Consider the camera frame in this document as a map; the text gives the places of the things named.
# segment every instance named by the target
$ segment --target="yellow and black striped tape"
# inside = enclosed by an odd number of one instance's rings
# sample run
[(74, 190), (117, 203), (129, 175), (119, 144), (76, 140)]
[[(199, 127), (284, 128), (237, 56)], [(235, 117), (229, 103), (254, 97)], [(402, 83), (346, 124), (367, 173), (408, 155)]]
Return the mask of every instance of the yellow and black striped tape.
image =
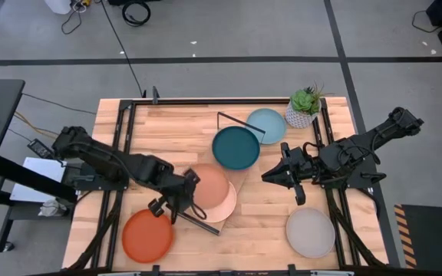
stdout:
[(404, 249), (405, 264), (407, 268), (415, 268), (417, 262), (414, 257), (414, 249), (412, 248), (411, 233), (408, 230), (407, 219), (402, 205), (397, 204), (394, 208), (395, 218), (398, 223), (398, 231), (400, 232), (400, 240), (402, 241), (402, 248)]

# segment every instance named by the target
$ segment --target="potted plant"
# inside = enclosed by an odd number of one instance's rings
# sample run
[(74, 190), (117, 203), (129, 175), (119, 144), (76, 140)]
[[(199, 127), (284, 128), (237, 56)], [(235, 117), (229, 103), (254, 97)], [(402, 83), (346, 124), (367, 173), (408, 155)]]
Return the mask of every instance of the potted plant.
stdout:
[(311, 126), (322, 108), (320, 98), (323, 95), (322, 89), (318, 89), (316, 84), (296, 91), (291, 96), (291, 100), (285, 110), (285, 120), (296, 128)]

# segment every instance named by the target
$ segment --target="gray plate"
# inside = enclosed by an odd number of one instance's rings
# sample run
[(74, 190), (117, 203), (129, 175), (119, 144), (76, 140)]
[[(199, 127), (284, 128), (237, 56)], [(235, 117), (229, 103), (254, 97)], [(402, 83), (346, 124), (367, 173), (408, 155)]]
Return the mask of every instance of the gray plate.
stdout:
[(285, 226), (288, 242), (307, 258), (321, 258), (334, 247), (335, 231), (330, 219), (313, 208), (294, 211)]

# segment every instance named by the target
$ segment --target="white flower pot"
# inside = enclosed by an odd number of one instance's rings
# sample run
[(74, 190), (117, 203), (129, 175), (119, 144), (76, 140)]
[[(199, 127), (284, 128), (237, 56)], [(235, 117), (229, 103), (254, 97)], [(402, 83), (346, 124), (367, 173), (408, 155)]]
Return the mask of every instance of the white flower pot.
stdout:
[(321, 108), (322, 102), (318, 101), (318, 112), (313, 115), (308, 115), (307, 113), (293, 110), (291, 101), (289, 101), (288, 107), (285, 109), (285, 120), (295, 128), (309, 127), (318, 116)]

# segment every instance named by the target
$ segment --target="white paper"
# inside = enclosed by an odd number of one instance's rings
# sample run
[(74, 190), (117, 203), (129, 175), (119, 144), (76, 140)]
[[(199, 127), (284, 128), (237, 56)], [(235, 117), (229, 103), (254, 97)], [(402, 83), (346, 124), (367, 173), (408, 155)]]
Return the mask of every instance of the white paper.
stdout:
[[(23, 166), (57, 182), (62, 181), (64, 171), (66, 170), (65, 167), (61, 167), (58, 161), (33, 157), (26, 157)], [(55, 197), (15, 183), (10, 199), (24, 202), (46, 202), (49, 199), (55, 199)]]

